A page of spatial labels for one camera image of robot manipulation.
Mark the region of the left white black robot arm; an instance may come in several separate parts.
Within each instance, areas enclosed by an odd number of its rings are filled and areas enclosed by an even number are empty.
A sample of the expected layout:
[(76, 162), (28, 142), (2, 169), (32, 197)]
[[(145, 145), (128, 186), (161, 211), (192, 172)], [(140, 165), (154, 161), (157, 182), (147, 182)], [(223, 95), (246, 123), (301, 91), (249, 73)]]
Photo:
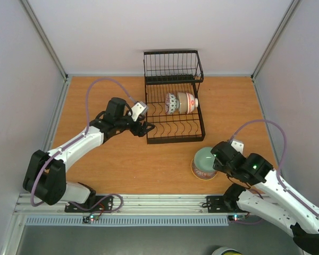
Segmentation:
[(129, 106), (124, 99), (114, 97), (77, 136), (47, 152), (35, 151), (23, 180), (23, 188), (31, 194), (31, 204), (38, 205), (34, 198), (50, 206), (68, 201), (77, 203), (83, 211), (92, 211), (97, 200), (93, 189), (68, 182), (67, 171), (85, 154), (124, 131), (137, 137), (145, 136), (154, 129), (154, 125), (145, 121), (147, 111), (148, 106), (141, 101)]

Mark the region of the yellow dotted bowl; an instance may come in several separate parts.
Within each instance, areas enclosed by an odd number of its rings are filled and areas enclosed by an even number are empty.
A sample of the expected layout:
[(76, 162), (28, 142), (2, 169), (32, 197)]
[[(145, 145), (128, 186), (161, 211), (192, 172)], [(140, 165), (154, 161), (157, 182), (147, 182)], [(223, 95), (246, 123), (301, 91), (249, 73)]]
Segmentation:
[(192, 173), (196, 178), (203, 181), (212, 180), (217, 175), (217, 171), (202, 172), (202, 171), (192, 170)]

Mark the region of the red dotted upturned bowl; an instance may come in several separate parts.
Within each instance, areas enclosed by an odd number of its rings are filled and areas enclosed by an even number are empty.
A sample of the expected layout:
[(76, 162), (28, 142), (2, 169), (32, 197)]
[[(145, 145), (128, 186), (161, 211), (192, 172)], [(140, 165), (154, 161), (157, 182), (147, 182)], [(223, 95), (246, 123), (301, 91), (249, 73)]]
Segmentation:
[(178, 99), (173, 93), (167, 93), (165, 96), (165, 113), (173, 114), (178, 109)]

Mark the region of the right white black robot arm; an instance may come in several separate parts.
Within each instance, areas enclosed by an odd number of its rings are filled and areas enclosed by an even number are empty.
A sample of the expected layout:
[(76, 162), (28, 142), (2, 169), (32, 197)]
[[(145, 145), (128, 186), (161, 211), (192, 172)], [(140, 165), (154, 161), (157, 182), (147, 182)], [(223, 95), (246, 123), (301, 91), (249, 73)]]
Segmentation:
[(213, 168), (264, 192), (274, 203), (233, 183), (224, 193), (225, 207), (255, 214), (292, 237), (309, 254), (319, 254), (319, 207), (296, 191), (262, 156), (243, 154), (240, 142), (222, 141), (211, 149)]

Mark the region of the orange floral patterned bowl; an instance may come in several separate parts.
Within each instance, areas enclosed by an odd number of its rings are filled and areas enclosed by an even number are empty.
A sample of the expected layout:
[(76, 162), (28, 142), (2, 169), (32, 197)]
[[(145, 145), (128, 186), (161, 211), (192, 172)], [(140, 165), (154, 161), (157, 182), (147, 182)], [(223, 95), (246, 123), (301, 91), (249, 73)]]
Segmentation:
[(187, 97), (188, 97), (188, 110), (187, 110), (187, 113), (190, 114), (198, 107), (199, 101), (198, 101), (198, 99), (195, 96), (193, 96), (190, 93), (187, 93)]

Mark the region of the blue chevron bowl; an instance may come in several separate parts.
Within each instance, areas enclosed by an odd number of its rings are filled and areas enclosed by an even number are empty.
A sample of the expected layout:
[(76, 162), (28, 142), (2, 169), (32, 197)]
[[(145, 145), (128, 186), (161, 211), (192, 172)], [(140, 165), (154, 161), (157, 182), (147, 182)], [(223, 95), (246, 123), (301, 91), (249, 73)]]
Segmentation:
[(213, 168), (213, 160), (211, 158), (192, 159), (191, 171), (193, 175), (200, 180), (211, 180), (217, 175), (217, 171)]

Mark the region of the celadon green bowl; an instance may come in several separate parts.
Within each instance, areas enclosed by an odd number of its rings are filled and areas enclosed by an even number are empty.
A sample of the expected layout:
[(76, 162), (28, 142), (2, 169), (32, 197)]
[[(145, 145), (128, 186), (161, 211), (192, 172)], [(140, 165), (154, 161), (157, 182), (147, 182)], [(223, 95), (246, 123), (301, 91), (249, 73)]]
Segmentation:
[(194, 156), (194, 164), (198, 170), (211, 173), (214, 172), (213, 168), (215, 156), (211, 153), (212, 147), (203, 147), (199, 149)]

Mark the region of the black wire dish rack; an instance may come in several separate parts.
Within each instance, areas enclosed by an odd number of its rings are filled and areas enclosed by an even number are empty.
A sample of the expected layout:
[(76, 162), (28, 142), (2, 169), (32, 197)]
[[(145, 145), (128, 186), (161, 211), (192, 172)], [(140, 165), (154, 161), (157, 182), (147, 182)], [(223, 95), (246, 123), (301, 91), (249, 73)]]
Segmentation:
[(198, 91), (204, 80), (195, 49), (144, 52), (146, 120), (155, 125), (147, 134), (151, 145), (199, 142), (205, 137)]

